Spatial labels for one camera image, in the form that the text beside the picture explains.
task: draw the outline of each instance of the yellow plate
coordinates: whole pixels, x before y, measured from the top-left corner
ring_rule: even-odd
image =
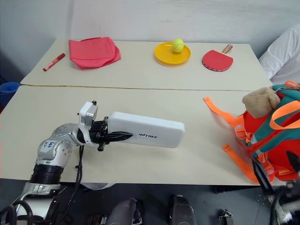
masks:
[[[191,51],[185,45],[182,52],[175,53],[172,49],[172,42],[165,42],[155,48],[154,55],[165,64],[176,65],[186,62],[191,56]]]

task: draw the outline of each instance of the pink cloth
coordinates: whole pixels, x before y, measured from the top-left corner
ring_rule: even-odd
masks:
[[[120,50],[110,37],[82,41],[69,40],[70,60],[80,68],[99,68],[121,59]]]

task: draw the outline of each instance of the red marker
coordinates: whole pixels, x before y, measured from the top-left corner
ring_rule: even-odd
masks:
[[[59,55],[58,57],[56,57],[56,59],[54,59],[47,67],[43,68],[43,71],[47,71],[48,69],[53,67],[59,60],[61,60],[65,56],[66,55],[63,53],[63,54]]]

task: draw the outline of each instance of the backpack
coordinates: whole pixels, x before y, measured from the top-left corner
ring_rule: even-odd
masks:
[[[222,116],[234,129],[236,139],[250,158],[261,164],[270,182],[275,177],[282,181],[296,180],[297,173],[290,164],[286,151],[300,157],[300,86],[274,85],[280,103],[267,116],[253,118],[248,111],[238,117],[218,109],[209,97],[204,101],[216,114]],[[227,144],[223,150],[253,182],[258,183],[254,171]]]

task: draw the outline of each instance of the floor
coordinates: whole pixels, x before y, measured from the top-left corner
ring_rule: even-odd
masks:
[[[24,183],[22,180],[0,180],[0,210],[20,194]],[[62,208],[72,190],[72,187],[67,187],[58,197]],[[269,222],[270,205],[259,187],[219,194],[204,185],[116,184],[100,191],[80,189],[70,214],[73,224],[82,225],[86,215],[109,215],[117,203],[134,197],[144,202],[145,224],[166,225],[171,195],[183,195],[190,201],[198,225],[219,225],[218,213],[224,209],[233,214],[235,225],[266,225]]]

